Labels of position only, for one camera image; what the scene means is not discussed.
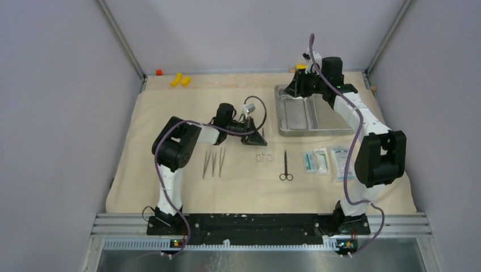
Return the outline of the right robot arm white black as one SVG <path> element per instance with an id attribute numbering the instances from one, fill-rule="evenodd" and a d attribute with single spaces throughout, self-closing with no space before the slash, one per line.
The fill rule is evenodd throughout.
<path id="1" fill-rule="evenodd" d="M 354 162 L 355 181 L 343 175 L 344 199 L 337 202 L 330 226 L 336 233 L 359 231 L 366 225 L 366 209 L 385 186 L 404 174 L 407 138 L 383 124 L 362 101 L 358 90 L 344 81 L 339 57 L 303 54 L 304 67 L 296 67 L 286 91 L 293 97 L 320 94 L 354 131 L 360 143 Z"/>

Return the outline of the large steel tray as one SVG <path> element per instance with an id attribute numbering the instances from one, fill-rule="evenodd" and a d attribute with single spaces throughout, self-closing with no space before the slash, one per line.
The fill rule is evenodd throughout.
<path id="1" fill-rule="evenodd" d="M 276 102 L 276 114 L 277 114 L 277 99 L 280 95 L 287 95 L 284 93 L 285 85 L 277 85 L 275 87 L 275 102 Z M 316 130 L 309 130 L 306 132 L 297 133 L 283 133 L 279 129 L 279 121 L 277 115 L 277 124 L 279 134 L 283 137 L 327 137 L 327 136 L 340 136 L 353 134 L 353 130 L 347 124 L 345 119 L 336 113 L 328 103 L 326 103 L 320 94 L 313 94 L 318 128 Z"/>

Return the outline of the blue white sterile pouch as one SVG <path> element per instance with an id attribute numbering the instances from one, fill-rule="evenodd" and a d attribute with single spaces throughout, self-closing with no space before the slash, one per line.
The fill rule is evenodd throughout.
<path id="1" fill-rule="evenodd" d="M 332 182 L 343 182 L 349 150 L 335 147 L 330 150 L 332 166 Z"/>

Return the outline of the teal white sterile packet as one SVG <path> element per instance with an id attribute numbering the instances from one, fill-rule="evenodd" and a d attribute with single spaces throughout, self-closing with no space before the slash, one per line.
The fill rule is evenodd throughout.
<path id="1" fill-rule="evenodd" d="M 318 172 L 318 165 L 315 158 L 315 155 L 312 151 L 303 152 L 302 159 L 304 163 L 304 169 L 306 173 L 317 173 Z"/>

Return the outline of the small steel instrument tray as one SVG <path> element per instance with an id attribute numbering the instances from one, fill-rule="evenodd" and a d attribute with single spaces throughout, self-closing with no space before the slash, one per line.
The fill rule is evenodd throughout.
<path id="1" fill-rule="evenodd" d="M 277 99 L 279 129 L 283 133 L 306 132 L 318 128 L 312 97 L 280 95 Z"/>

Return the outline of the beige wrapping cloth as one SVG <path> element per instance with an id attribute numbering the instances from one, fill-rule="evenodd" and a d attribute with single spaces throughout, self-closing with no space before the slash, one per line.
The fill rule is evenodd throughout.
<path id="1" fill-rule="evenodd" d="M 202 179 L 206 150 L 219 148 L 197 144 L 184 167 L 182 201 L 185 213 L 331 213 L 344 198 L 343 184 L 327 175 L 306 173 L 302 153 L 315 148 L 349 145 L 351 135 L 341 137 L 283 137 L 278 133 L 274 89 L 288 84 L 291 73 L 194 75 L 187 87 L 171 87 L 171 76 L 150 76 L 139 94 L 119 166 L 106 199 L 108 213 L 140 213 L 159 200 L 159 180 L 151 148 L 172 116 L 209 122 L 219 104 L 230 103 L 241 109 L 245 98 L 254 95 L 253 115 L 263 116 L 273 161 L 257 162 L 259 148 L 241 144 L 239 137 L 228 137 L 221 177 L 207 169 Z M 293 181 L 281 181 L 287 150 L 288 171 Z"/>

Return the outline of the steel forceps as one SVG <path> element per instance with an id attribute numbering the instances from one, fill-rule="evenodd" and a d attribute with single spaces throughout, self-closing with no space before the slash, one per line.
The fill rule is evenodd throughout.
<path id="1" fill-rule="evenodd" d="M 257 162 L 263 162 L 263 161 L 272 162 L 273 156 L 272 154 L 268 154 L 266 152 L 265 146 L 261 146 L 260 152 L 256 154 L 255 159 Z"/>

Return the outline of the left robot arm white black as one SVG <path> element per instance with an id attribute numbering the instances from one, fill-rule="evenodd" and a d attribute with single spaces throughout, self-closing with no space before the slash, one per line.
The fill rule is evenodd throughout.
<path id="1" fill-rule="evenodd" d="M 265 147 L 268 144 L 261 134 L 262 126 L 255 125 L 249 115 L 253 110 L 253 104 L 244 104 L 241 118 L 236 120 L 234 106 L 221 103 L 207 124 L 172 116 L 159 133 L 151 148 L 161 183 L 154 214 L 168 234 L 175 234 L 182 227 L 178 215 L 183 207 L 183 168 L 198 143 L 218 146 L 232 135 L 239 137 L 243 145 Z"/>

